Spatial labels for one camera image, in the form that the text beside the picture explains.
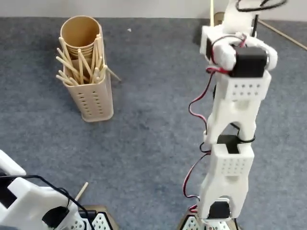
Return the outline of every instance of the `mounting plate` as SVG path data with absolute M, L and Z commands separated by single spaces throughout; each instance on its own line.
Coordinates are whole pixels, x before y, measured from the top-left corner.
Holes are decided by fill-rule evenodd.
M 214 222 L 207 230 L 236 230 L 235 223 L 231 220 L 229 222 Z M 197 220 L 196 214 L 189 211 L 181 219 L 177 230 L 206 230 L 201 229 Z

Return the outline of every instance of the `red wire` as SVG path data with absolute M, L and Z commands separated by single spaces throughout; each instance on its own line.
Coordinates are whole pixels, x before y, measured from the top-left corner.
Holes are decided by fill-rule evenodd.
M 210 155 L 210 154 L 211 154 L 211 151 L 209 151 L 208 153 L 202 155 L 202 157 L 199 158 L 199 160 L 198 160 L 195 164 L 193 164 L 192 167 L 190 168 L 190 170 L 189 170 L 189 172 L 188 172 L 186 178 L 185 178 L 184 181 L 183 181 L 183 185 L 182 185 L 183 195 L 184 195 L 186 198 L 197 198 L 197 199 L 199 199 L 197 195 L 187 195 L 187 183 L 188 183 L 188 180 L 189 180 L 189 178 L 190 178 L 190 176 L 191 176 L 191 173 L 192 173 L 193 169 L 195 168 L 195 166 L 196 166 L 205 156 Z

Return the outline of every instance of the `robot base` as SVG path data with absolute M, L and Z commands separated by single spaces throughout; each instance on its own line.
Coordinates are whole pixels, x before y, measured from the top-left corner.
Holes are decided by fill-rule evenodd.
M 97 217 L 93 221 L 93 226 L 97 230 L 119 230 L 118 224 L 103 205 L 87 205 L 84 208 L 88 211 L 95 210 Z
M 211 226 L 200 229 L 200 226 L 196 220 L 196 214 L 189 211 L 186 212 L 184 217 L 181 219 L 177 230 L 236 230 L 235 223 L 231 220 L 226 222 L 216 222 L 212 223 Z

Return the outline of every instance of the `wooden stick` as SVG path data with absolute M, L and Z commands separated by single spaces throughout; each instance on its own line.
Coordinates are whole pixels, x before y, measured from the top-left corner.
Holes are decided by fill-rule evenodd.
M 101 48 L 102 48 L 102 64 L 105 65 L 106 64 L 106 60 L 105 60 L 105 44 L 104 44 L 104 38 L 101 37 Z
M 86 188 L 88 186 L 88 182 L 85 182 L 85 184 L 83 185 L 83 187 L 81 188 L 80 192 L 77 194 L 75 201 L 78 201 L 81 196 L 83 195 L 83 193 L 85 192 Z
M 95 42 L 96 42 L 96 49 L 94 50 L 95 52 L 95 63 L 96 63 L 96 67 L 97 67 L 97 62 L 98 62 L 98 59 L 99 59 L 99 54 L 98 54 L 98 47 L 99 47 L 99 43 L 98 43 L 98 39 L 96 38 L 95 39 Z
M 299 47 L 301 47 L 301 48 L 307 50 L 307 46 L 305 46 L 305 45 L 303 45 L 302 43 L 296 41 L 294 38 L 292 38 L 292 37 L 290 37 L 290 36 L 284 34 L 283 32 L 281 32 L 280 30 L 276 29 L 275 27 L 273 27 L 273 26 L 271 26 L 271 25 L 265 23 L 265 22 L 262 21 L 262 20 L 258 20 L 258 22 L 259 22 L 260 24 L 264 25 L 265 27 L 267 27 L 267 28 L 273 30 L 274 32 L 278 33 L 280 36 L 283 36 L 283 37 L 285 37 L 286 39 L 290 40 L 291 42 L 295 43 L 295 44 L 298 45 Z
M 99 69 L 96 67 L 95 70 L 94 70 L 93 82 L 92 82 L 92 83 L 98 83 L 96 80 L 97 80 L 97 78 L 99 78 L 99 75 L 100 75 L 100 71 L 99 71 Z
M 214 26 L 214 0 L 210 0 L 210 26 Z
M 98 56 L 102 55 L 102 42 L 101 42 L 101 35 L 97 34 L 96 38 L 98 38 Z
M 78 49 L 78 62 L 79 62 L 79 73 L 80 73 L 80 84 L 83 85 L 83 64 L 82 64 L 82 58 L 81 58 L 81 49 Z
M 99 69 L 100 69 L 100 66 L 101 66 L 101 62 L 102 62 L 102 56 L 99 57 L 98 63 L 96 65 L 96 67 L 99 68 Z
M 69 80 L 69 77 L 68 77 L 65 73 L 63 73 L 62 70 L 59 70 L 59 74 L 60 74 L 63 78 L 66 78 L 67 80 Z
M 68 62 L 64 61 L 63 59 L 61 59 L 59 56 L 56 56 L 56 60 L 58 60 L 60 63 L 62 63 L 64 66 L 66 66 L 67 68 L 69 68 L 73 73 L 75 74 L 79 74 L 78 71 Z
M 93 54 L 92 54 L 92 64 L 91 64 L 91 72 L 92 73 L 94 73 L 94 68 L 95 68 L 95 50 L 96 50 L 96 45 L 97 45 L 97 43 L 94 42 Z
M 115 78 L 117 78 L 117 80 L 121 81 L 121 79 L 119 78 L 119 76 L 117 76 L 112 70 L 110 70 L 109 67 L 107 67 L 107 70 L 108 70 Z
M 87 63 L 87 61 L 86 61 L 86 59 L 85 59 L 85 57 L 83 56 L 82 53 L 80 53 L 80 57 L 81 57 L 81 60 L 82 60 L 82 62 L 83 62 L 83 64 L 84 64 L 85 68 L 87 69 L 88 73 L 90 74 L 89 82 L 91 83 L 91 82 L 92 82 L 92 79 L 93 79 L 93 73 L 92 73 L 92 71 L 91 71 L 91 68 L 90 68 L 90 66 L 88 65 L 88 63 Z
M 63 52 L 60 50 L 60 48 L 57 48 L 58 53 L 60 54 L 61 58 L 69 63 L 69 60 L 67 59 L 67 57 L 65 56 L 65 54 L 63 54 Z
M 59 37 L 59 42 L 60 42 L 60 44 L 62 46 L 63 52 L 64 52 L 67 60 L 68 60 L 68 63 L 71 64 L 71 66 L 73 66 L 72 65 L 72 61 L 71 61 L 71 57 L 69 55 L 68 49 L 67 49 L 65 41 L 64 41 L 64 38 Z M 76 72 L 72 71 L 72 74 L 73 74 L 74 78 L 78 79 L 78 77 L 79 77 L 79 73 L 78 72 L 76 73 Z
M 73 83 L 70 80 L 68 80 L 68 79 L 66 79 L 64 77 L 61 77 L 60 75 L 56 75 L 56 78 L 60 79 L 62 82 L 66 83 L 68 85 L 73 85 Z
M 78 82 L 76 82 L 76 80 L 75 80 L 74 78 L 71 78 L 71 77 L 70 77 L 69 80 L 71 80 L 71 82 L 72 82 L 74 85 L 79 85 Z

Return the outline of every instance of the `paper cup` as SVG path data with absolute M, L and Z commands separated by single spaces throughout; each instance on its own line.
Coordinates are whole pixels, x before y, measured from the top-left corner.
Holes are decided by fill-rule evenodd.
M 101 26 L 92 17 L 75 16 L 69 18 L 61 27 L 60 36 L 64 39 L 68 51 L 93 49 Z

